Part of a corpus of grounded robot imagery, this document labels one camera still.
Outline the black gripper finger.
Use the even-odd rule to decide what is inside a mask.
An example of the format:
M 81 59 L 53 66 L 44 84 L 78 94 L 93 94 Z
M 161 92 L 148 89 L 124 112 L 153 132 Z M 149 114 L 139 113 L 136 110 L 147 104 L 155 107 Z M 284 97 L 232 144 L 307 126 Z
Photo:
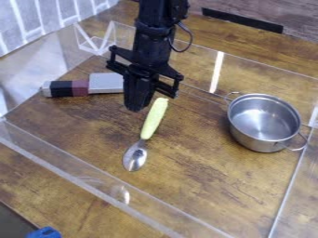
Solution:
M 125 72 L 123 79 L 124 105 L 129 111 L 139 112 L 149 105 L 159 75 L 141 76 Z

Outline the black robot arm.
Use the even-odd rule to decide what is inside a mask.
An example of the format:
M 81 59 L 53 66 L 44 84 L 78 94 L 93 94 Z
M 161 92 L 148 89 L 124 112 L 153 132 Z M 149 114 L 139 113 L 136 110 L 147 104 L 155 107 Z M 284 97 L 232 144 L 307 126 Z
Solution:
M 132 49 L 111 46 L 107 68 L 123 75 L 124 105 L 132 112 L 141 111 L 155 92 L 172 99 L 177 95 L 184 76 L 168 65 L 171 51 L 184 49 L 173 46 L 175 28 L 183 25 L 188 10 L 187 0 L 139 0 L 139 14 L 135 19 Z

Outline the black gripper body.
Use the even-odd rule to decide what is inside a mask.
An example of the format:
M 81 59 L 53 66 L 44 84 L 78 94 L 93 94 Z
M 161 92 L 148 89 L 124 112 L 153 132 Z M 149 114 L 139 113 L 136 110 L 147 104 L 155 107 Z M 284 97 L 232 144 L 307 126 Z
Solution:
M 176 97 L 179 83 L 184 79 L 168 65 L 169 53 L 175 50 L 173 36 L 175 25 L 155 26 L 136 20 L 132 48 L 111 46 L 111 58 L 105 65 L 121 76 L 125 72 L 141 76 L 157 74 L 155 91 L 171 98 Z

